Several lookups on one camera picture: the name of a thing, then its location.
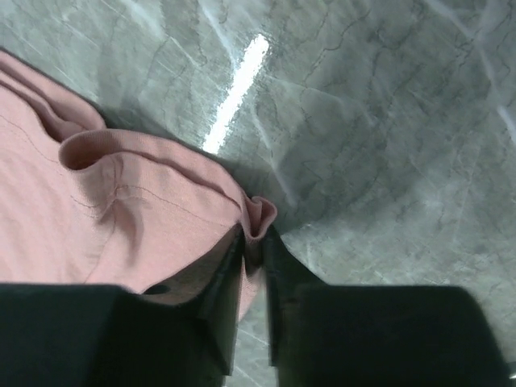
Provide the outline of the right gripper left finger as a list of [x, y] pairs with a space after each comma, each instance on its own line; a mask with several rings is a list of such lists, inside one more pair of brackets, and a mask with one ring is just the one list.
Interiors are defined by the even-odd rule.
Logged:
[[172, 307], [223, 375], [231, 373], [234, 359], [243, 250], [242, 227], [232, 227], [200, 259], [142, 294]]

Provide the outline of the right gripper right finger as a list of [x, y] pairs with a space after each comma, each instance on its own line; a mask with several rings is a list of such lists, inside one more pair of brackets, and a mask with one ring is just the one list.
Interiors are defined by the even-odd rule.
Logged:
[[273, 367], [278, 367], [281, 349], [288, 337], [288, 314], [294, 304], [297, 287], [321, 285], [323, 280], [289, 251], [275, 227], [270, 227], [262, 240], [262, 261], [267, 299], [269, 359]]

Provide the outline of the pink t shirt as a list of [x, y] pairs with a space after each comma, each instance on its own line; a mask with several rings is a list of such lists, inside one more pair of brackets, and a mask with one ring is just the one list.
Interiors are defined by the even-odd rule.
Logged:
[[210, 279], [231, 229], [245, 236], [239, 314], [261, 286], [259, 243], [277, 216], [214, 160], [170, 139], [109, 128], [84, 99], [1, 55], [1, 279], [173, 283]]

